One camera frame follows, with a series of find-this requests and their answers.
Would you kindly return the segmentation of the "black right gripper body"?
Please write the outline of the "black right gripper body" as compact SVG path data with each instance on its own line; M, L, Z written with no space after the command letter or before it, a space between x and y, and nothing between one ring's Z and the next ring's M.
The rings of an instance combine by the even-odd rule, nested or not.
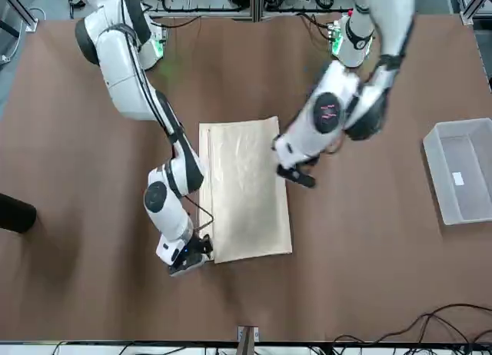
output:
M190 241L176 255L173 264L168 267L171 277L176 277L189 270L203 266L211 260L213 245L208 234L199 237L194 234Z

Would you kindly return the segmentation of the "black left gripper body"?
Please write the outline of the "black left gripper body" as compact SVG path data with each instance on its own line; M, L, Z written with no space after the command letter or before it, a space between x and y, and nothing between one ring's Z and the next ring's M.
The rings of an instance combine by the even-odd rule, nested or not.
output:
M295 184L299 184L306 188L314 188L316 186L316 180L309 173L303 172L306 167L312 168L319 161L319 157L309 158L306 161L296 163L291 168L283 168L281 164L277 165L276 173L281 178L284 178Z

